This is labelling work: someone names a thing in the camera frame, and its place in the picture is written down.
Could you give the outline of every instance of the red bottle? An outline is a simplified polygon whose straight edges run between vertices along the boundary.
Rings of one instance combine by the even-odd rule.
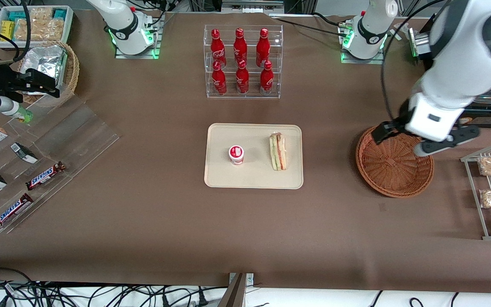
[[[272,80],[274,72],[272,72],[272,62],[266,60],[265,69],[261,72],[261,94],[268,96],[272,91]]]
[[[212,72],[213,86],[217,90],[217,94],[222,96],[226,93],[226,78],[225,73],[221,70],[220,62],[213,62]]]
[[[238,71],[236,72],[236,90],[240,94],[245,94],[249,91],[249,72],[246,68],[246,61],[238,62]]]
[[[219,30],[212,30],[212,44],[211,44],[213,61],[219,62],[221,64],[221,68],[225,68],[226,66],[226,58],[225,58],[225,45],[221,41],[221,37],[219,34]]]
[[[261,29],[261,38],[257,43],[257,66],[263,67],[265,61],[269,58],[270,54],[270,42],[269,42],[269,30]]]
[[[244,60],[247,64],[247,43],[244,39],[244,29],[236,29],[236,40],[234,41],[234,59],[236,63]]]

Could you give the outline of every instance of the brown table surface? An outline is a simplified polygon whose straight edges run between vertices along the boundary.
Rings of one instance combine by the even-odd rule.
[[[335,30],[320,19],[293,20]],[[420,196],[381,196],[353,160],[359,135],[387,118],[380,66],[341,64],[334,35],[284,23],[281,99],[210,100],[206,23],[281,24],[263,14],[177,14],[164,28],[160,59],[115,60],[101,16],[76,12],[76,93],[121,138],[0,234],[0,266],[52,281],[225,284],[239,271],[254,272],[264,287],[491,292],[491,241],[481,240],[458,161],[490,146],[491,130],[435,155],[435,177]],[[409,53],[403,40],[388,56],[395,110],[422,74]],[[304,185],[207,187],[207,128],[216,122],[298,125]]]

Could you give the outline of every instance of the wicker basket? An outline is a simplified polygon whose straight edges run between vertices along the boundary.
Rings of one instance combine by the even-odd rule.
[[[65,84],[65,89],[60,92],[60,98],[51,98],[51,103],[49,104],[43,104],[45,107],[59,107],[62,105],[64,102],[69,100],[73,95],[75,88],[77,86],[77,81],[78,81],[78,59],[75,53],[73,52],[73,49],[66,44],[62,43],[61,41],[47,41],[41,45],[41,47],[50,47],[53,45],[58,45],[64,49],[66,49],[66,52],[68,54],[68,60],[66,61],[66,71],[64,73],[64,80],[63,84]],[[24,63],[24,60],[21,60],[19,63],[19,70],[22,68],[22,64]],[[43,95],[26,95],[22,94],[24,97],[24,102],[32,104],[35,101],[39,100]]]
[[[375,128],[366,130],[357,144],[355,160],[361,176],[386,196],[406,198],[423,192],[433,179],[434,161],[414,154],[419,138],[402,133],[376,145],[370,135]]]

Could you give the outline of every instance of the metal bracket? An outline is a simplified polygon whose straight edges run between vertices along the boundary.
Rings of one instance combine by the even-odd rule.
[[[253,286],[253,273],[230,273],[230,286],[217,307],[243,307],[246,287]]]

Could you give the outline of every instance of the red lid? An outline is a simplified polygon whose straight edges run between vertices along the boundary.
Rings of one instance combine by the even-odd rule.
[[[269,30],[267,30],[266,28],[262,28],[261,29],[261,37],[267,38],[268,36],[269,36]]]
[[[233,158],[240,158],[244,155],[244,151],[240,146],[232,146],[230,151],[228,151]]]
[[[213,29],[213,30],[212,30],[212,38],[214,38],[214,39],[218,39],[219,37],[220,37],[220,35],[219,35],[219,30],[217,30],[217,29]]]

